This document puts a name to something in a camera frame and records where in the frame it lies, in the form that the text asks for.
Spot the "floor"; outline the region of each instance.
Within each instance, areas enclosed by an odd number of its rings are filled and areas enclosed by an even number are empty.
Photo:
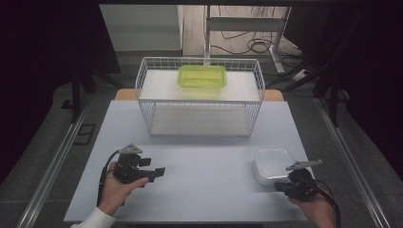
[[[264,8],[264,7],[225,7],[225,6],[212,6],[211,17],[246,17],[246,18],[280,18],[284,13],[285,8]],[[206,8],[204,6],[183,6],[183,55],[186,56],[203,56],[204,49],[204,31],[205,23],[203,15],[206,15]],[[272,41],[276,37],[276,32],[241,32],[241,31],[211,31],[210,45],[212,55],[231,55],[232,53],[242,53],[241,55],[266,55],[256,53],[255,51],[265,51],[267,46],[257,45],[253,50],[249,50],[251,43],[248,47],[248,42],[253,39],[265,39]],[[281,39],[282,43],[287,42],[284,38]]]
[[[117,53],[121,63],[121,75],[111,75],[125,87],[133,87],[140,61],[144,56],[166,55],[169,52]],[[267,56],[258,56],[266,84],[273,82],[278,76],[274,65]],[[69,227],[63,222],[69,203],[73,197],[81,174],[86,166],[92,146],[102,125],[108,105],[118,90],[114,85],[94,76],[97,91],[84,94],[89,98],[89,107],[82,125],[93,127],[93,134],[82,134],[74,138],[74,144],[68,150],[57,178],[46,197],[42,210],[33,227]],[[287,77],[282,83],[292,83]],[[290,106],[293,118],[308,159],[322,159],[326,165],[314,168],[316,178],[328,183],[336,196],[341,210],[342,227],[376,227],[366,203],[360,195],[347,165],[343,160],[329,128],[312,96],[311,89],[315,81],[303,85],[291,92],[283,93]],[[63,85],[54,92],[53,106],[47,118],[38,129],[25,154],[15,165],[8,178],[0,186],[0,227],[15,227],[23,215],[31,197],[43,178],[53,156],[59,150],[65,135],[71,128],[71,110],[61,109],[64,100],[71,99],[71,85]],[[395,174],[376,146],[352,119],[344,104],[338,107],[339,130],[355,157],[355,161],[366,182],[374,192],[375,198],[383,208],[390,227],[403,227],[403,182]],[[134,227],[132,224],[116,223],[113,227]],[[270,222],[265,224],[231,224],[228,227],[314,227],[307,221]],[[161,227],[158,225],[136,225],[136,227]],[[180,225],[164,227],[226,227],[226,225]]]

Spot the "white tabletop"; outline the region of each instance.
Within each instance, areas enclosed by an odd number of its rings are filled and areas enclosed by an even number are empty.
[[[163,177],[136,189],[115,217],[135,223],[266,222],[306,219],[274,187],[260,185],[253,155],[284,148],[307,161],[288,104],[263,103],[250,138],[150,137],[137,102],[113,101],[88,159],[65,220],[84,220],[93,210],[108,157],[135,143]]]

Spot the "hand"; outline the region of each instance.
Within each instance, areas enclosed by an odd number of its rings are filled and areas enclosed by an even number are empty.
[[[319,228],[334,228],[333,208],[330,203],[320,194],[309,201],[299,201],[288,198],[293,204],[301,208],[305,217]]]
[[[98,208],[101,211],[110,216],[115,214],[116,210],[125,202],[126,197],[130,195],[133,189],[142,187],[148,182],[148,178],[136,180],[128,184],[119,182],[113,176],[113,170],[115,169],[116,164],[116,162],[112,162],[109,165],[104,182],[101,202],[98,205]]]

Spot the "wire basket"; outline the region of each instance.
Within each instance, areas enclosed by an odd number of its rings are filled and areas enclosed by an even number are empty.
[[[223,66],[225,87],[183,88],[181,66]],[[136,93],[150,135],[249,137],[264,97],[258,60],[144,58]]]

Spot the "black cable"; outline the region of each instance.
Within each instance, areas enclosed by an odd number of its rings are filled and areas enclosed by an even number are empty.
[[[281,62],[285,65],[285,66],[287,66],[287,67],[289,67],[289,68],[295,68],[295,67],[297,67],[298,65],[295,65],[295,66],[291,66],[290,64],[288,64],[288,63],[286,63],[285,62],[285,60],[287,60],[287,59],[301,59],[301,57],[299,57],[299,56],[293,56],[293,55],[290,55],[290,56],[282,56],[283,58],[281,58]]]
[[[299,58],[299,59],[304,59],[304,57],[303,57],[302,54],[290,54],[290,53],[285,52],[285,51],[284,51],[283,49],[281,49],[280,47],[278,48],[278,55],[279,55],[279,56],[283,56],[283,57],[285,57],[285,56],[291,56],[291,57],[296,57],[296,58]]]
[[[315,190],[318,191],[318,193],[320,195],[322,195],[326,200],[328,200],[328,202],[330,203],[330,205],[332,206],[333,210],[335,211],[335,217],[336,217],[336,228],[340,228],[341,227],[341,218],[340,218],[340,209],[338,208],[337,203],[334,201],[334,199],[332,197],[330,197],[325,191],[323,191],[322,189],[320,189],[319,187],[317,187],[316,185],[312,184],[311,182],[307,181],[307,180],[303,180],[298,178],[299,181],[302,181],[306,184],[308,184],[309,186],[311,186],[312,188],[314,188]]]
[[[258,7],[258,9],[256,10],[256,12],[253,12],[252,10],[251,10],[251,13],[252,13],[252,15],[254,16],[254,17],[263,17],[264,16],[264,13],[266,12],[266,15],[267,15],[267,10],[269,10],[269,7],[263,7],[263,9],[260,9],[261,7]]]
[[[299,65],[297,65],[296,67],[292,68],[290,71],[286,72],[286,73],[280,73],[277,75],[271,75],[271,74],[267,74],[267,73],[263,73],[263,75],[268,75],[268,76],[281,76],[279,78],[277,78],[275,81],[267,84],[265,86],[265,88],[269,88],[271,85],[282,82],[284,80],[286,80],[288,77],[287,76],[293,76],[296,72],[298,72],[299,70],[302,70],[303,68],[305,68],[308,65],[308,63],[306,61],[302,61]]]
[[[228,14],[228,16],[231,16],[231,15],[229,14],[229,12],[227,11],[226,6],[225,6],[224,9],[225,9],[226,13]],[[221,16],[221,6],[219,6],[219,16]],[[242,36],[242,35],[244,35],[244,34],[247,34],[247,33],[249,33],[249,32],[250,32],[250,31],[245,31],[245,32],[243,32],[243,33],[241,33],[241,34],[238,34],[238,35],[235,35],[235,36],[226,37],[226,36],[224,36],[224,33],[223,33],[223,31],[222,31],[222,32],[221,32],[221,36],[222,36],[222,38],[229,40],[229,39],[233,39],[233,38],[240,37],[240,36]]]
[[[334,199],[335,198],[335,196],[333,195],[333,192],[332,192],[332,190],[330,189],[330,187],[325,183],[325,182],[323,182],[322,180],[316,180],[316,179],[314,179],[316,182],[319,182],[319,183],[321,183],[321,184],[323,184],[325,187],[326,187],[326,190],[330,193],[330,196]]]
[[[251,50],[251,48],[249,48],[248,50],[245,50],[244,52],[232,52],[232,51],[230,51],[230,50],[227,50],[227,49],[225,49],[225,48],[223,48],[223,47],[219,47],[219,46],[213,46],[213,45],[211,45],[210,47],[221,49],[221,50],[223,50],[223,51],[225,51],[225,52],[228,52],[228,53],[230,53],[230,54],[245,54],[245,53],[247,53],[247,52],[249,52],[249,51]]]
[[[98,199],[97,199],[97,206],[99,206],[100,202],[101,202],[101,198],[102,198],[102,192],[104,189],[104,182],[105,182],[105,178],[106,178],[106,173],[107,173],[107,167],[109,166],[110,161],[113,159],[113,157],[115,157],[115,155],[119,153],[119,150],[113,152],[113,154],[109,157],[109,159],[106,162],[106,165],[104,166],[104,168],[102,169],[102,173],[101,173],[101,177],[100,177],[100,182],[99,182],[99,186],[98,186]]]
[[[267,44],[266,43],[267,41],[264,39],[255,38],[255,36],[253,39],[248,41],[248,43],[246,45],[257,54],[266,53],[270,49],[270,44]],[[256,49],[254,49],[254,46],[264,46],[265,50],[256,50]]]

